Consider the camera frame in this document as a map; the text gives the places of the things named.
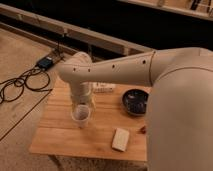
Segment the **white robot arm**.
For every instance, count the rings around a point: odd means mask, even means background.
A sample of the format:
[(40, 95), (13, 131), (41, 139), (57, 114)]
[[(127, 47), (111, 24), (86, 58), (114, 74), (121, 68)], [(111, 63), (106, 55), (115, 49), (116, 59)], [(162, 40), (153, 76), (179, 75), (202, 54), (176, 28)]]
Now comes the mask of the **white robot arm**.
[(155, 50), (96, 63), (78, 52), (58, 72), (77, 104), (90, 99), (91, 82), (149, 87), (148, 171), (213, 171), (213, 51)]

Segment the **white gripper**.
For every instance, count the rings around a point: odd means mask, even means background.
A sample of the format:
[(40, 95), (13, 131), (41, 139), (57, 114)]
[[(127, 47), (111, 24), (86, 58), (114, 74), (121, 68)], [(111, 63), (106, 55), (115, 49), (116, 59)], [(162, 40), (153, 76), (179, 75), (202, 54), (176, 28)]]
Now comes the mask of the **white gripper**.
[(87, 105), (89, 108), (94, 107), (93, 87), (91, 83), (70, 84), (69, 87), (73, 111), (81, 104)]

